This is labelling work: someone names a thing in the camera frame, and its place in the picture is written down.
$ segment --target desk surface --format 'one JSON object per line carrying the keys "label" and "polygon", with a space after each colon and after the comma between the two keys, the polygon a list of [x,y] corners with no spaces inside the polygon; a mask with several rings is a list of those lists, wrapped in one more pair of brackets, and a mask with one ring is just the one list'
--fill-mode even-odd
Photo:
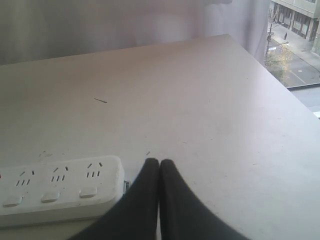
{"label": "desk surface", "polygon": [[320,238],[320,122],[230,36],[4,65],[0,78],[2,167],[117,155],[133,180],[145,158],[170,158],[245,236]]}

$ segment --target white power strip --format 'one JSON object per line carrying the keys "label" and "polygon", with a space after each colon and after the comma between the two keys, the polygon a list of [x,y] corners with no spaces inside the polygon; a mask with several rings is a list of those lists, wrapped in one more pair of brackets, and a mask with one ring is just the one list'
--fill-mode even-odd
{"label": "white power strip", "polygon": [[117,156],[0,168],[0,227],[101,216],[124,177]]}

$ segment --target sidewalk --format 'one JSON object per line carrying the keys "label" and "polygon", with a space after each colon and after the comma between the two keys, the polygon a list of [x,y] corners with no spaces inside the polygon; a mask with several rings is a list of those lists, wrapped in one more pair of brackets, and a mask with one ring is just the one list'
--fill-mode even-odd
{"label": "sidewalk", "polygon": [[[268,23],[268,32],[270,31],[270,23]],[[287,47],[291,52],[301,58],[303,61],[314,67],[320,72],[320,56],[310,52],[314,42],[308,41],[303,37],[295,34],[291,29],[287,29],[282,25],[272,24],[271,38],[279,44],[289,42]]]}

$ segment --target white curtain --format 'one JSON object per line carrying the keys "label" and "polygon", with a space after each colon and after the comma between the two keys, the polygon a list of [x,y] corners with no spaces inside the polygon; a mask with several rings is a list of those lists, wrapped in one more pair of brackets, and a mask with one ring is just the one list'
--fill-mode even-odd
{"label": "white curtain", "polygon": [[263,62],[269,0],[4,0],[0,64],[230,34]]}

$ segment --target small debris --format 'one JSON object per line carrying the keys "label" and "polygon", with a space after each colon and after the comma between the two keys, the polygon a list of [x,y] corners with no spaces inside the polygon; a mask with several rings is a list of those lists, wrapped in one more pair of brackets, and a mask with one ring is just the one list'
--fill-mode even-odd
{"label": "small debris", "polygon": [[100,102],[102,102],[102,103],[104,103],[104,104],[107,104],[107,103],[108,103],[107,101],[104,101],[104,100],[100,100],[100,99],[98,99],[98,98],[95,98],[95,97],[94,97],[94,99],[95,99],[95,100],[97,100],[97,101],[100,101]]}

